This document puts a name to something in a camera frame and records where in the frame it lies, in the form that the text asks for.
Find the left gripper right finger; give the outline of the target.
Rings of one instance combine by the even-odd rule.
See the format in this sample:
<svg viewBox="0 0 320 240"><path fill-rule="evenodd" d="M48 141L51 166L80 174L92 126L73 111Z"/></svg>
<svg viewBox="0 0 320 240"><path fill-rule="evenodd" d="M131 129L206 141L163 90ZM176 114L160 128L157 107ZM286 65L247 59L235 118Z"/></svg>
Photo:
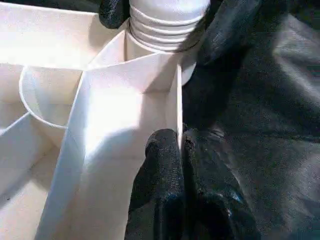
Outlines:
<svg viewBox="0 0 320 240"><path fill-rule="evenodd" d="M230 169L222 136L189 129L182 159L187 229L191 240L259 240L255 218Z"/></svg>

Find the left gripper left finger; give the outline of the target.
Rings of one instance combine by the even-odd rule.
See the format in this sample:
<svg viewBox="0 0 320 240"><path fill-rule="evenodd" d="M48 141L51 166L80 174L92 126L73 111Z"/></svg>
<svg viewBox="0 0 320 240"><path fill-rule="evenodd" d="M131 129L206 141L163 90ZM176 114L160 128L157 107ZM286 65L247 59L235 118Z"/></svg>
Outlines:
<svg viewBox="0 0 320 240"><path fill-rule="evenodd" d="M185 223L182 159L174 130L155 131L132 185L126 238L180 240Z"/></svg>

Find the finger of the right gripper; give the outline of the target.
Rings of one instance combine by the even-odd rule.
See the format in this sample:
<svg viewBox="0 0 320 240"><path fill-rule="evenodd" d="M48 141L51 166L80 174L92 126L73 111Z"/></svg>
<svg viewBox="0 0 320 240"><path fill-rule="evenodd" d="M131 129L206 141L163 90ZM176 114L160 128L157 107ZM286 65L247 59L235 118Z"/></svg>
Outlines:
<svg viewBox="0 0 320 240"><path fill-rule="evenodd" d="M130 1L102 0L98 15L106 28L119 28L130 17Z"/></svg>
<svg viewBox="0 0 320 240"><path fill-rule="evenodd" d="M219 0L179 45L181 67L240 67L250 46L245 43L261 0Z"/></svg>

